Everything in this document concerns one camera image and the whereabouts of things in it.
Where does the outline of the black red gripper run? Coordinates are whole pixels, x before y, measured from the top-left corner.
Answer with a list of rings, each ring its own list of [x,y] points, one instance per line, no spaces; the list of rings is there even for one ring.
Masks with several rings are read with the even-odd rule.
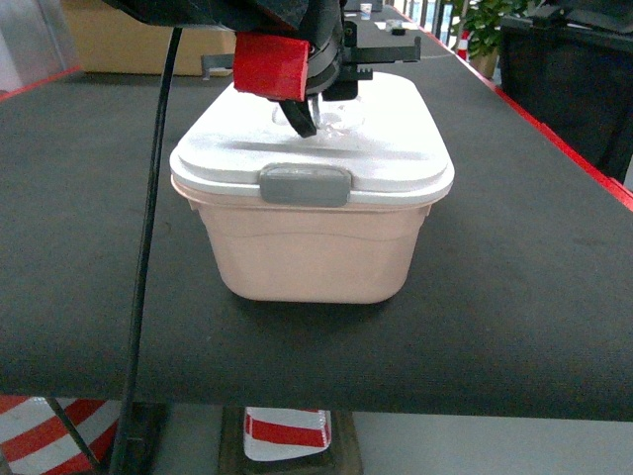
[[[371,64],[417,62],[409,46],[360,47],[344,1],[242,1],[253,27],[236,30],[232,63],[237,91],[279,101],[292,129],[310,138],[321,128],[319,96],[348,101],[373,78]]]

